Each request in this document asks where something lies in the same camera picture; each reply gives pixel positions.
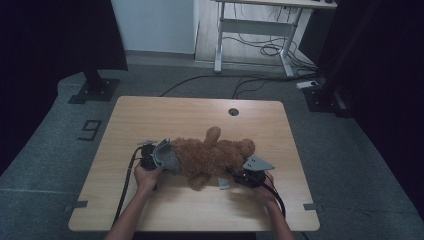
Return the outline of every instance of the table top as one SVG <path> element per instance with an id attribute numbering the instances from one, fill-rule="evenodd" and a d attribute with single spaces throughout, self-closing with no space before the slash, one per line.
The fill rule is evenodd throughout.
<path id="1" fill-rule="evenodd" d="M 235 108 L 237 116 L 228 111 Z M 275 187 L 293 231 L 315 231 L 319 221 L 284 106 L 276 101 L 194 98 L 120 97 L 79 196 L 88 201 L 75 208 L 69 221 L 74 231 L 110 229 L 121 197 L 127 168 L 137 143 L 165 138 L 205 138 L 206 130 L 219 126 L 220 139 L 255 142 L 255 155 L 273 164 Z M 131 174 L 123 209 L 135 193 Z M 220 190 L 212 178 L 201 191 L 188 187 L 182 176 L 161 174 L 158 190 L 147 203 L 138 231 L 269 231 L 264 207 L 252 191 L 230 180 Z"/>
<path id="2" fill-rule="evenodd" d="M 257 4 L 257 5 L 273 5 L 287 6 L 300 8 L 321 8 L 321 9 L 336 9 L 337 3 L 326 3 L 324 0 L 319 2 L 312 0 L 214 0 L 216 2 L 225 3 L 242 3 L 242 4 Z"/>

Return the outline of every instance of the table leg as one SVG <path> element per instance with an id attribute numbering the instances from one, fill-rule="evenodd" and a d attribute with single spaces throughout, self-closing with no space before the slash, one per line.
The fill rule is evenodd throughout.
<path id="1" fill-rule="evenodd" d="M 222 63 L 222 24 L 224 21 L 224 12 L 225 12 L 225 3 L 221 3 L 221 15 L 219 17 L 219 26 L 218 26 L 218 45 L 216 46 L 215 52 L 215 68 L 216 73 L 221 72 L 221 63 Z"/>
<path id="2" fill-rule="evenodd" d="M 290 58 L 288 57 L 288 53 L 290 50 L 290 45 L 293 41 L 294 34 L 296 33 L 297 25 L 299 23 L 300 15 L 302 15 L 303 8 L 299 8 L 297 11 L 296 19 L 293 21 L 292 26 L 290 28 L 290 32 L 288 35 L 288 39 L 284 44 L 283 51 L 280 52 L 281 61 L 283 62 L 284 70 L 286 71 L 287 77 L 293 77 L 293 71 L 290 66 Z"/>

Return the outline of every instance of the human arm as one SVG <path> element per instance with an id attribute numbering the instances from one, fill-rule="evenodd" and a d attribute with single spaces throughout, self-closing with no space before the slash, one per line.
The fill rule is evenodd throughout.
<path id="1" fill-rule="evenodd" d="M 116 223 L 112 226 L 105 240 L 110 239 L 132 239 L 138 221 L 140 220 L 143 208 L 147 200 L 152 195 L 152 189 L 162 169 L 156 168 L 153 171 L 146 171 L 138 164 L 134 168 L 134 176 L 137 181 L 137 191 L 128 206 L 119 216 Z"/>
<path id="2" fill-rule="evenodd" d="M 268 171 L 266 171 L 266 174 L 268 177 L 265 180 L 265 184 L 273 188 L 274 177 Z M 295 240 L 274 195 L 262 186 L 252 188 L 252 191 L 258 200 L 264 204 L 268 212 L 274 238 L 276 240 Z"/>

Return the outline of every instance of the power strip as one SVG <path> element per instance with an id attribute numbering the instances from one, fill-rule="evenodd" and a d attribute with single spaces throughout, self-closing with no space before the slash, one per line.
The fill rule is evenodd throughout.
<path id="1" fill-rule="evenodd" d="M 316 81 L 307 81 L 296 84 L 297 89 L 308 88 L 308 87 L 316 87 L 318 83 Z"/>

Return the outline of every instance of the human hand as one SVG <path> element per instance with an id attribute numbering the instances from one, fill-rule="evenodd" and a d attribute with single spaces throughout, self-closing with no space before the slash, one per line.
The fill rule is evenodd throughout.
<path id="1" fill-rule="evenodd" d="M 274 177 L 268 171 L 265 171 L 265 174 L 268 177 L 265 178 L 264 183 L 269 187 L 274 188 Z M 256 198 L 265 206 L 268 206 L 269 204 L 277 204 L 275 196 L 263 186 L 252 188 L 252 191 Z"/>
<path id="2" fill-rule="evenodd" d="M 137 194 L 150 196 L 161 172 L 161 168 L 146 171 L 140 166 L 140 163 L 138 163 L 137 166 L 134 167 L 134 177 L 138 186 Z"/>

